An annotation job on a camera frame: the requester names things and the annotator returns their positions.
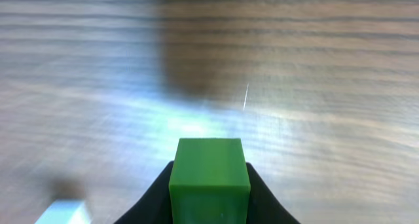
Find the white line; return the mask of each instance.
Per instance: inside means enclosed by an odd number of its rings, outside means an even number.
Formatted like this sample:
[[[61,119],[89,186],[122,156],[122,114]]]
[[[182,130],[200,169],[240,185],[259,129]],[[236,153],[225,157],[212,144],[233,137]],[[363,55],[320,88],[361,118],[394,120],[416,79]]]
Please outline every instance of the white line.
[[[244,111],[244,107],[246,107],[247,90],[249,90],[249,83],[247,84],[247,87],[246,87],[246,95],[244,96],[243,111]]]

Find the cube top face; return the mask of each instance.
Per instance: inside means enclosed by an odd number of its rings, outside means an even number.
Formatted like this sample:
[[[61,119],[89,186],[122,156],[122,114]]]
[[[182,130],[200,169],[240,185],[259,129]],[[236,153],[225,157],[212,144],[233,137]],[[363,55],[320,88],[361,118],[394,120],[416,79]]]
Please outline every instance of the cube top face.
[[[250,191],[240,139],[180,139],[169,187]]]

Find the black object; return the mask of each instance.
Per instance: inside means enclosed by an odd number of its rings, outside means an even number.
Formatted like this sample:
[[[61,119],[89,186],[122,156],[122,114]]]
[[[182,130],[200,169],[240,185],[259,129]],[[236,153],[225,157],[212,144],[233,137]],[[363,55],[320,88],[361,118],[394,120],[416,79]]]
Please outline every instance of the black object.
[[[247,224],[299,224],[276,200],[253,166],[250,163],[246,165],[251,186]],[[168,163],[140,200],[115,223],[172,224],[169,194],[172,168],[173,161]]]

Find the wooden table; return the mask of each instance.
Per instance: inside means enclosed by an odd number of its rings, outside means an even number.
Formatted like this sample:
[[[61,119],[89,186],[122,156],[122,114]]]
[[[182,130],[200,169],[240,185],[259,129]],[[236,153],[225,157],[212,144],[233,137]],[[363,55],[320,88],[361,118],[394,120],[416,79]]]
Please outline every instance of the wooden table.
[[[419,0],[0,0],[0,223],[57,187],[112,223],[180,137],[301,223],[417,223],[418,62]]]

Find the green block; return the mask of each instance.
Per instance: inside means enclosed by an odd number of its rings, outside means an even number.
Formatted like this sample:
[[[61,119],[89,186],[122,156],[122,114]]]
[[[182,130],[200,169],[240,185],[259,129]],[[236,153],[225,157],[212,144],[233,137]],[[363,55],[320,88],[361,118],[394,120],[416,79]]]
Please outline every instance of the green block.
[[[180,139],[169,182],[174,224],[245,224],[250,181],[240,139]]]

